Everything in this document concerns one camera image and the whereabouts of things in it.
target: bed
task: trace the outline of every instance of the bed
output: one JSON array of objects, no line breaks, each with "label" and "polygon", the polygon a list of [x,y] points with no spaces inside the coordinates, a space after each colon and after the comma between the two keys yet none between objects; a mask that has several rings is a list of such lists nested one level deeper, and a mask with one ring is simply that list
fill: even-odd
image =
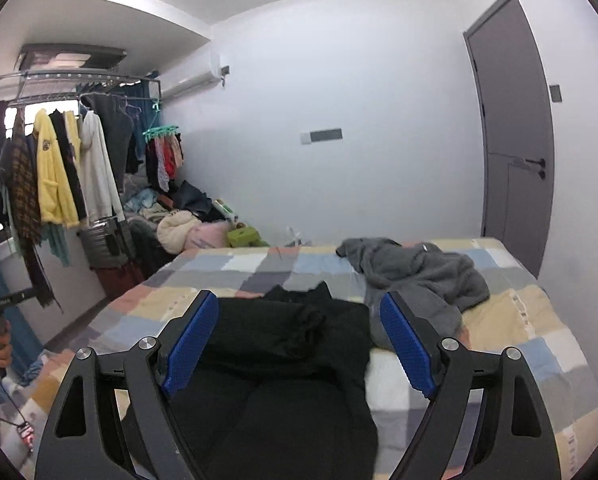
[{"label": "bed", "polygon": [[[598,388],[572,332],[559,320],[537,281],[500,242],[491,238],[433,241],[444,251],[470,256],[486,279],[491,298],[464,313],[461,339],[477,351],[501,352],[511,345],[521,349],[550,416],[562,478],[569,479],[598,443]],[[306,290],[324,281],[333,297],[362,303],[363,276],[334,250],[195,249],[180,254],[113,301],[64,352],[46,354],[23,411],[34,418],[41,432],[74,352],[83,346],[98,353],[124,351],[143,336],[157,335],[168,320],[186,310],[202,288],[220,297],[250,298],[275,285]],[[407,448],[427,401],[410,387],[396,356],[379,349],[371,353],[366,390],[379,436],[375,480],[384,480]],[[474,392],[446,477],[461,471],[479,402],[479,392]],[[128,406],[125,392],[118,393],[118,403],[123,415]]]}]

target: black coat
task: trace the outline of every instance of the black coat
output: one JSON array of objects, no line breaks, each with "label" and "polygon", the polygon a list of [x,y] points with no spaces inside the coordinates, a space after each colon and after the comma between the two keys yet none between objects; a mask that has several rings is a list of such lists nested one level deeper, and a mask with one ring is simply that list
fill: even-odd
[{"label": "black coat", "polygon": [[70,192],[73,195],[74,207],[77,209],[77,218],[79,220],[84,220],[85,218],[88,218],[86,213],[86,203],[84,202],[82,185],[79,182],[79,176],[77,175],[77,168],[74,165],[74,148],[71,146],[70,140],[68,139],[64,115],[59,110],[55,110],[49,117],[50,121],[53,123],[55,134],[57,135],[57,144],[59,145],[59,152],[61,153],[66,176],[68,177],[68,186],[70,186]]},{"label": "black coat", "polygon": [[[220,299],[186,388],[170,402],[209,480],[370,480],[377,429],[365,401],[367,308],[277,287]],[[123,421],[144,465],[132,407]]]}]

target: gray door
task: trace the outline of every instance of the gray door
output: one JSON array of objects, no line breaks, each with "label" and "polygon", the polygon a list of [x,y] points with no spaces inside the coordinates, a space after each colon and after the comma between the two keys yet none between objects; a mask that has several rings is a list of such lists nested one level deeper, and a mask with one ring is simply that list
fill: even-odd
[{"label": "gray door", "polygon": [[548,86],[519,0],[499,0],[465,33],[482,111],[483,235],[539,274],[552,211]]}]

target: yellow hoodie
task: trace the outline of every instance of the yellow hoodie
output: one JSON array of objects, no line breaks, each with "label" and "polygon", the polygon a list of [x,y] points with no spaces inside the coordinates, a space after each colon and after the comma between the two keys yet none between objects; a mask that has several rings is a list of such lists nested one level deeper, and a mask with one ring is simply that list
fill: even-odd
[{"label": "yellow hoodie", "polygon": [[35,116],[33,133],[38,136],[37,173],[41,221],[63,224],[66,227],[79,225],[57,134],[43,108]]}]

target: blue gripper pad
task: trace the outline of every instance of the blue gripper pad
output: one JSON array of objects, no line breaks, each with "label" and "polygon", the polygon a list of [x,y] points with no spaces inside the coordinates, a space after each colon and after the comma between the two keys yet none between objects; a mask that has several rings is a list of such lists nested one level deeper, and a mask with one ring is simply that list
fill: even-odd
[{"label": "blue gripper pad", "polygon": [[431,373],[430,356],[389,293],[381,300],[379,312],[381,323],[410,384],[422,392],[426,399],[433,398],[437,385]]},{"label": "blue gripper pad", "polygon": [[[173,328],[181,335],[173,342],[172,349],[169,349],[167,345],[162,346],[167,356],[163,354],[159,356],[161,361],[159,368],[162,371],[161,389],[167,397],[172,397],[178,390],[188,384],[201,352],[215,328],[218,317],[219,302],[217,297],[207,290],[202,290],[184,316],[169,322],[169,325],[174,322]],[[181,326],[181,322],[187,322],[185,327]],[[164,328],[162,334],[167,332],[170,328],[169,325]],[[165,364],[163,357],[166,357],[167,370],[163,369]]]}]

